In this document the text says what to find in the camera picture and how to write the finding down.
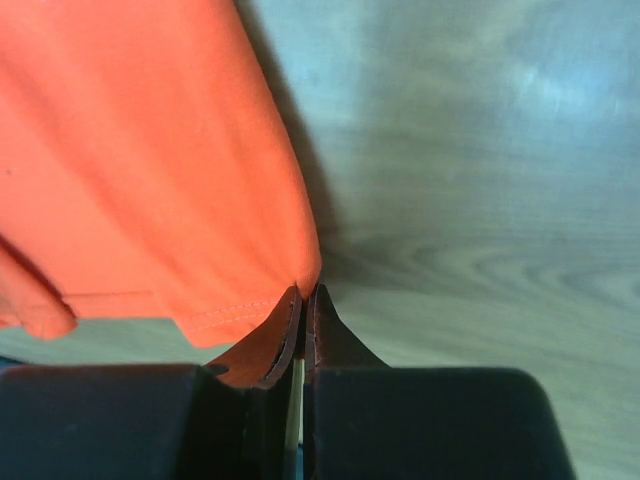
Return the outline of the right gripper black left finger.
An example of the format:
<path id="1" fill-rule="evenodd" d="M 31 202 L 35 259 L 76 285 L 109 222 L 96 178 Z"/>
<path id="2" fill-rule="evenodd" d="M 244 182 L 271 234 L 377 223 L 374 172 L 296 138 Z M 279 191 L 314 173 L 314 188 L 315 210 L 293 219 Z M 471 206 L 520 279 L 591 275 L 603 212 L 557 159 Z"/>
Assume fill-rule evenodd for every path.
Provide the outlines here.
<path id="1" fill-rule="evenodd" d="M 198 365 L 20 365 L 1 373 L 5 479 L 292 479 L 303 301 Z"/>

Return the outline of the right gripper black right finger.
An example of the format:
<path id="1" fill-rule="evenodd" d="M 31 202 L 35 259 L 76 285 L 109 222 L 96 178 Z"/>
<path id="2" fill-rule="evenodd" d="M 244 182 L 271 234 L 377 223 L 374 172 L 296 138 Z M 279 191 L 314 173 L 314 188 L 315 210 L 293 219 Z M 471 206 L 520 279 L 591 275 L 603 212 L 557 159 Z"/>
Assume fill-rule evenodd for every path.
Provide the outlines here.
<path id="1" fill-rule="evenodd" d="M 502 367 L 391 367 L 339 318 L 325 286 L 306 313 L 308 479 L 572 479 L 551 402 Z"/>

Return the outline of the orange polo shirt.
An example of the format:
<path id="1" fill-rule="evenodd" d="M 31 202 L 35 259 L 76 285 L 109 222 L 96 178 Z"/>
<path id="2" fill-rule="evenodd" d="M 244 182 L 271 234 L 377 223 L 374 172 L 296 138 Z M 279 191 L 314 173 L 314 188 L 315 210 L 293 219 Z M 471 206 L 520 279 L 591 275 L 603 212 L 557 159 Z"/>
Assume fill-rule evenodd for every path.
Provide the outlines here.
<path id="1" fill-rule="evenodd" d="M 169 318 L 240 340 L 319 245 L 299 163 L 230 1 L 1 5 L 1 324 Z"/>

